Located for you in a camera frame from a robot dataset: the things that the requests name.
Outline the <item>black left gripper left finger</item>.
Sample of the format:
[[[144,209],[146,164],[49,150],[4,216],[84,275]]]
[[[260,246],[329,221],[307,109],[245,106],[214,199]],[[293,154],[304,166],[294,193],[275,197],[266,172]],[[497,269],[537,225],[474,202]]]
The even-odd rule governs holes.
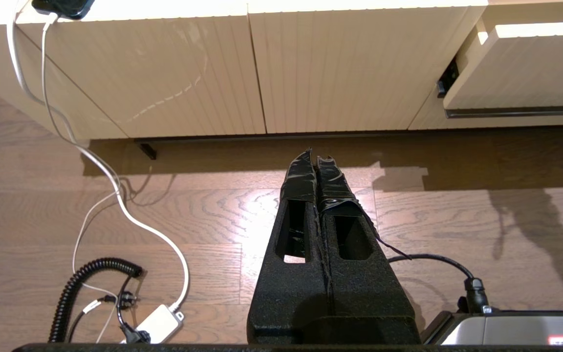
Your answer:
[[[293,159],[247,317],[251,345],[330,345],[330,273],[311,150]]]

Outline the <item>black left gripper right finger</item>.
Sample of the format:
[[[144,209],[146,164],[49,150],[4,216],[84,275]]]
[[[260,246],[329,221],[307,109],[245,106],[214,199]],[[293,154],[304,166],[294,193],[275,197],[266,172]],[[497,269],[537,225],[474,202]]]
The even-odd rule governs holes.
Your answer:
[[[375,225],[331,157],[317,158],[326,314],[316,341],[416,345],[415,311],[378,242]]]

